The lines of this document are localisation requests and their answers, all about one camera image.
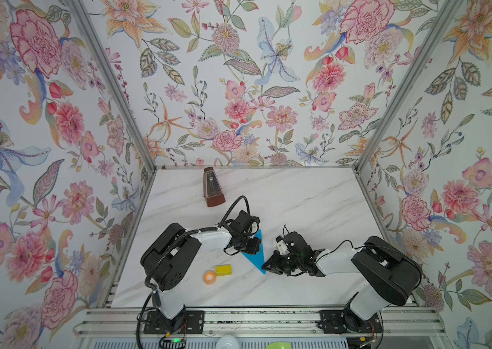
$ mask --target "blue plastic triangle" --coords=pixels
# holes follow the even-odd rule
[[[254,235],[255,237],[259,237],[260,240],[262,238],[262,231],[261,230],[258,230],[258,232],[256,233],[256,235]],[[244,255],[244,257],[246,257],[250,262],[252,262],[252,264],[258,268],[262,273],[266,273],[265,270],[262,270],[262,265],[265,263],[265,259],[263,257],[263,241],[262,243],[259,244],[259,252],[256,253],[255,255],[247,255],[245,253],[242,253]]]

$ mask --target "yellow block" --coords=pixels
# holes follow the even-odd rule
[[[225,275],[232,275],[233,270],[230,267],[230,265],[219,265],[215,267],[215,275],[217,276],[225,276]]]

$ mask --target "orange tape roll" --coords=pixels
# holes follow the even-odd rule
[[[208,270],[203,275],[203,282],[206,285],[212,285],[212,284],[214,284],[215,283],[215,280],[217,280],[217,275],[215,274],[215,272],[213,270]]]

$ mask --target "wall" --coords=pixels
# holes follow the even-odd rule
[[[61,0],[0,0],[2,349],[70,347],[119,263],[150,174],[102,81]]]
[[[442,4],[85,3],[166,166],[352,165]]]
[[[456,17],[363,180],[456,347],[492,348],[492,0]]]

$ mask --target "marble tabletop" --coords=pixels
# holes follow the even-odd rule
[[[360,246],[369,236],[380,236],[351,169],[216,170],[226,202],[211,208],[203,198],[202,173],[200,169],[158,171],[112,307],[143,305],[150,289],[143,284],[145,271],[139,260],[166,227],[174,222],[189,229],[213,226],[240,195],[248,198],[251,215],[261,221],[266,261],[275,249],[272,241],[282,234],[284,224],[289,231],[302,234],[315,250],[334,249],[345,239]],[[236,218],[241,209],[244,202],[229,218]],[[203,283],[206,270],[224,264],[232,266],[232,275],[218,277],[214,285]],[[242,254],[228,256],[214,250],[196,256],[180,285],[188,307],[238,307],[345,304],[365,283],[358,273],[326,277],[264,275]]]

